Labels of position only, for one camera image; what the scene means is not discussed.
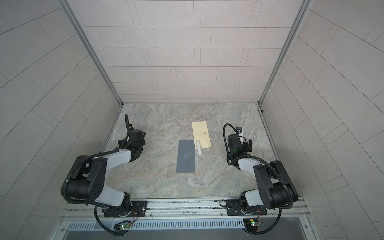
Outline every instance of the white tube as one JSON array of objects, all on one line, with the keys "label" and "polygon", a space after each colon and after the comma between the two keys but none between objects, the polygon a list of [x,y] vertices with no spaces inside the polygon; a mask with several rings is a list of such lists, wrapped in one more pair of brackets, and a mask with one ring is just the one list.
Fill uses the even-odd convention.
[{"label": "white tube", "polygon": [[201,146],[200,146],[200,141],[199,140],[196,140],[196,146],[197,146],[197,154],[200,156],[203,154],[203,152],[201,151]]}]

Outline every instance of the black bracket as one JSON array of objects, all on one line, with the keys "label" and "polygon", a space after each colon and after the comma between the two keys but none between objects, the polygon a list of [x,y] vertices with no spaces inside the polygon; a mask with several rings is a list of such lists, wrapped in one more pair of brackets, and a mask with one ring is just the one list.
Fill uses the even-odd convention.
[{"label": "black bracket", "polygon": [[[147,201],[131,201],[132,202],[132,207],[136,208],[137,212],[139,212],[139,217],[144,217],[145,212],[147,210]],[[104,217],[122,217],[118,215],[117,213],[114,212],[104,212]],[[124,217],[137,217],[135,215],[135,211],[130,211],[127,216]]]},{"label": "black bracket", "polygon": [[225,204],[227,206],[227,214],[228,216],[249,216],[249,215],[267,215],[266,207],[264,206],[255,206],[256,210],[251,214],[245,214],[241,211],[240,200],[225,200]]}]

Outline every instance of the envelope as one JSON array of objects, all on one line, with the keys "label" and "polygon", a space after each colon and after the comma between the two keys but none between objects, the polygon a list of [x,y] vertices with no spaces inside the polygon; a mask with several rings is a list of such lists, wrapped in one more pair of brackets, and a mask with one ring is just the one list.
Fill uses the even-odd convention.
[{"label": "envelope", "polygon": [[193,139],[195,142],[195,149],[197,149],[196,140],[200,141],[201,148],[212,147],[211,140],[209,139],[209,133],[208,133],[208,127],[207,127],[206,121],[193,122],[192,131],[193,131]]}]

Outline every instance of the tiled wall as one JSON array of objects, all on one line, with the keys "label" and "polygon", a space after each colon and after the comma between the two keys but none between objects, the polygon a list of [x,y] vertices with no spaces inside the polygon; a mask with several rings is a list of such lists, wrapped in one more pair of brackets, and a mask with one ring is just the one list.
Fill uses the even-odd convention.
[{"label": "tiled wall", "polygon": [[0,239],[42,239],[119,104],[56,0],[0,1]]},{"label": "tiled wall", "polygon": [[258,101],[301,5],[68,2],[123,102]]},{"label": "tiled wall", "polygon": [[263,105],[329,240],[384,237],[383,16],[381,0],[314,0]]}]

